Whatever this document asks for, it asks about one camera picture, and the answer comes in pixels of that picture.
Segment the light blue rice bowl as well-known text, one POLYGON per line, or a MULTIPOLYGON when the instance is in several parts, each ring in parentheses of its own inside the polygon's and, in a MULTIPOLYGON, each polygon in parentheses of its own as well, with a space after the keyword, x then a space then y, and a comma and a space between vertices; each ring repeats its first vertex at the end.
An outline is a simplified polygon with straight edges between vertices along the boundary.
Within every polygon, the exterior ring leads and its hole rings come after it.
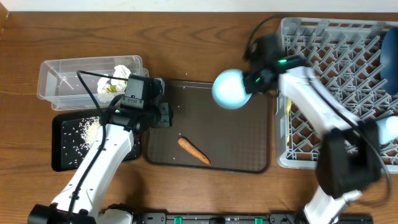
POLYGON ((252 96, 246 93, 243 71, 228 69, 221 72, 212 86, 214 101, 224 109, 236 110, 244 106, 252 96))

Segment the orange carrot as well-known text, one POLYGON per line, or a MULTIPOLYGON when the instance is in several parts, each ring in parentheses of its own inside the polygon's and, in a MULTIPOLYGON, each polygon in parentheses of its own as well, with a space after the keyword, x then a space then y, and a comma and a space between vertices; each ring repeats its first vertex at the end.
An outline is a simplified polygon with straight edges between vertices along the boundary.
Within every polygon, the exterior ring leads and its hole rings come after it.
POLYGON ((199 159, 202 161, 204 164, 210 166, 211 162, 209 158, 207 158, 202 152, 200 152, 193 144, 190 143, 190 141, 186 138, 179 138, 178 139, 178 145, 186 150, 189 154, 191 154, 193 157, 199 159))

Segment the yellow plastic spoon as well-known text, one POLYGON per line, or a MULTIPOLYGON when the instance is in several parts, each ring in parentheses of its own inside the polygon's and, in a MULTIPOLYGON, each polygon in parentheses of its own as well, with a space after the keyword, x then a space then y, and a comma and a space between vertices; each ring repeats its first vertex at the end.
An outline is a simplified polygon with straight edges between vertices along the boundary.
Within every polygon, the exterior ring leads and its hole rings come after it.
POLYGON ((287 98, 287 105, 285 108, 285 115, 287 117, 288 125, 287 125, 287 135, 286 135, 286 141, 290 141, 290 111, 292 108, 292 100, 290 98, 287 98))

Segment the yellow green snack wrapper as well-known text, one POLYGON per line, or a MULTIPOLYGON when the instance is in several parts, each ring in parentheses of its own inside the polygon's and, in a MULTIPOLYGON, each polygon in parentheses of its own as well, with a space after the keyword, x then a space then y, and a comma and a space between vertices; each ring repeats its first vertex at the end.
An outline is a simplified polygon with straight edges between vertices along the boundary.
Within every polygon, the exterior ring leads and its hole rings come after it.
POLYGON ((107 90, 111 93, 124 92, 126 85, 110 85, 107 90))

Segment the white tissue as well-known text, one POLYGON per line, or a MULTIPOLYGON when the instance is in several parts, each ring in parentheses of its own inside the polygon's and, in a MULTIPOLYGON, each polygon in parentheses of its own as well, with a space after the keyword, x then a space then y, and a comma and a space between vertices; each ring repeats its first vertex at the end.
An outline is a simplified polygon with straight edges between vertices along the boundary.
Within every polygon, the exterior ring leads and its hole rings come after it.
POLYGON ((130 69, 128 69, 124 65, 117 65, 115 66, 115 71, 113 74, 113 77, 116 77, 116 79, 112 79, 111 83, 113 85, 126 85, 127 86, 127 80, 131 74, 130 69))

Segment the black bin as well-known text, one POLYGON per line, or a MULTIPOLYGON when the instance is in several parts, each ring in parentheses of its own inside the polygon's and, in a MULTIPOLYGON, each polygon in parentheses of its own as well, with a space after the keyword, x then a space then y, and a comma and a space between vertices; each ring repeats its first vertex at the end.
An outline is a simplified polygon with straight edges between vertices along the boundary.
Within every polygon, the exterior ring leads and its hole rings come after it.
POLYGON ((95 141, 100 127, 96 110, 59 114, 52 120, 52 169, 77 169, 95 141))

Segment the clear plastic bin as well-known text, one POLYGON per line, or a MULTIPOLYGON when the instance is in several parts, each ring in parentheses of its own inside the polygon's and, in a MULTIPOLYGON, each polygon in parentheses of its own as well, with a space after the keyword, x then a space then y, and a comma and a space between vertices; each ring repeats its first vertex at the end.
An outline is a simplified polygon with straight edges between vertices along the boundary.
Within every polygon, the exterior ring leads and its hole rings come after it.
POLYGON ((40 66, 37 97, 51 102, 55 111, 94 109, 95 104, 76 72, 83 70, 112 76, 118 65, 124 65, 135 75, 149 76, 138 55, 46 60, 40 66))

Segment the dark blue plate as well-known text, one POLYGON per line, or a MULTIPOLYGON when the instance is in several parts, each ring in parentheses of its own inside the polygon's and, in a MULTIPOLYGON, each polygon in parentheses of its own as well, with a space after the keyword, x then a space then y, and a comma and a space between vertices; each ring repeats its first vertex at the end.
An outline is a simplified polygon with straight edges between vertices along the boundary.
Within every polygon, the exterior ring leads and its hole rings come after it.
POLYGON ((388 30, 381 47, 380 63, 384 65, 381 78, 387 80, 385 91, 397 95, 397 27, 388 30))

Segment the light blue cup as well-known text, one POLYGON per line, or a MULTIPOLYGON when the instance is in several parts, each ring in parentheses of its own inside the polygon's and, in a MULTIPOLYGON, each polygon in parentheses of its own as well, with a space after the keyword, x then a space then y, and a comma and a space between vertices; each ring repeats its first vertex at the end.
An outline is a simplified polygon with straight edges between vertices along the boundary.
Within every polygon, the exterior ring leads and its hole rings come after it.
POLYGON ((398 117, 390 116, 376 121, 378 128, 379 143, 387 144, 398 136, 398 117))

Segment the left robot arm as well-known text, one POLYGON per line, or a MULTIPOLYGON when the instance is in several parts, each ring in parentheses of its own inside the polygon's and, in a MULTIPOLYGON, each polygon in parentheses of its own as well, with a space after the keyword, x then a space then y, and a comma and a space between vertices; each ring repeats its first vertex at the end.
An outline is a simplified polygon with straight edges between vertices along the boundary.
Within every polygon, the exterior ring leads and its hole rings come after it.
POLYGON ((173 113, 161 102, 161 78, 129 75, 124 93, 115 96, 106 110, 99 110, 101 126, 87 155, 65 188, 49 206, 37 204, 28 223, 137 223, 123 204, 101 212, 105 193, 135 141, 150 128, 172 125, 173 113))

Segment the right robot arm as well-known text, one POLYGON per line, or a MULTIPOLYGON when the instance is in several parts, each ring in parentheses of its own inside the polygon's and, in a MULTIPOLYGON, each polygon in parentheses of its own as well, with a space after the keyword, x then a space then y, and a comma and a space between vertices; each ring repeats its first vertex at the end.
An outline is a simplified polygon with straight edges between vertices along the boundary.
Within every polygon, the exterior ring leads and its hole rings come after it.
POLYGON ((274 35, 249 36, 244 59, 251 65, 243 74, 246 93, 277 87, 321 139, 315 170, 318 188, 303 209, 302 223, 337 223, 344 209, 382 176, 387 181, 386 197, 391 197, 391 175, 380 146, 397 138, 396 116, 361 121, 337 102, 302 57, 286 55, 274 35))

